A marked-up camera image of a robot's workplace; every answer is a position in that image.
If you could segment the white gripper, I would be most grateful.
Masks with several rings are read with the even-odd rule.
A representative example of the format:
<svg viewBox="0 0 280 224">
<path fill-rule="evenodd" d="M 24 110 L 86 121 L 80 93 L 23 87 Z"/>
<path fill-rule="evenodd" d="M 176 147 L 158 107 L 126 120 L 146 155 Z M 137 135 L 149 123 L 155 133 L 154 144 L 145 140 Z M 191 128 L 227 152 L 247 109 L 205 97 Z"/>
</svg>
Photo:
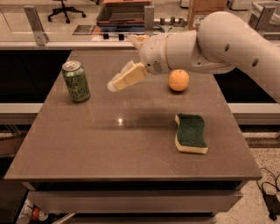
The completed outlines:
<svg viewBox="0 0 280 224">
<path fill-rule="evenodd" d="M 170 71 L 165 57 L 167 35 L 129 35 L 130 43 L 139 50 L 139 63 L 129 61 L 107 85 L 108 90 L 116 92 L 143 81 L 148 72 L 159 75 Z"/>
</svg>

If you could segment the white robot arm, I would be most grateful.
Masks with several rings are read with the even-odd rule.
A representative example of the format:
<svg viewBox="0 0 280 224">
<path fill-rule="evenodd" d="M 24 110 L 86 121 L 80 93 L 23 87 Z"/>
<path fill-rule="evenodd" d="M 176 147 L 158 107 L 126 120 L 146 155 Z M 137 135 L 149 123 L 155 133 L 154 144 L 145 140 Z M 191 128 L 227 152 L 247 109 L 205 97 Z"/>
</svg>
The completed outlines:
<svg viewBox="0 0 280 224">
<path fill-rule="evenodd" d="M 109 83 L 112 92 L 142 81 L 147 74 L 176 69 L 202 74 L 242 70 L 271 98 L 280 102 L 280 47 L 272 44 L 234 14 L 216 11 L 197 31 L 130 35 L 140 61 L 128 62 Z"/>
</svg>

